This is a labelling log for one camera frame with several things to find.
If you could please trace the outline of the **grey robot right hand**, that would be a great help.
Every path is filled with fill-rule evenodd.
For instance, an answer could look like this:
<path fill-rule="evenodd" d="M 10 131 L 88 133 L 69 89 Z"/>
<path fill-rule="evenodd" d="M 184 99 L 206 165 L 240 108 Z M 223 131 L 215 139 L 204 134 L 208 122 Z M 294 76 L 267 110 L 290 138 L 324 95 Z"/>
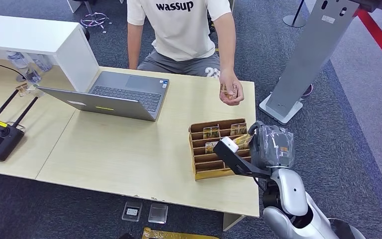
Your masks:
<path fill-rule="evenodd" d="M 271 167 L 292 168 L 295 161 L 294 135 L 287 128 L 253 123 L 248 129 L 251 163 L 260 169 Z"/>

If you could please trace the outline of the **person's left hand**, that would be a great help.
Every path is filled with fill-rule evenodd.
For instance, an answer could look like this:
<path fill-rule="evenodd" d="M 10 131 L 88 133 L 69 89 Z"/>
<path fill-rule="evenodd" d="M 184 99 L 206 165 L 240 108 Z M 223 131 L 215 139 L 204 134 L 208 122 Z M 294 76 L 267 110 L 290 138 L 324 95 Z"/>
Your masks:
<path fill-rule="evenodd" d="M 221 70 L 219 82 L 219 98 L 223 103 L 229 106 L 237 106 L 244 100 L 243 87 L 234 70 Z"/>

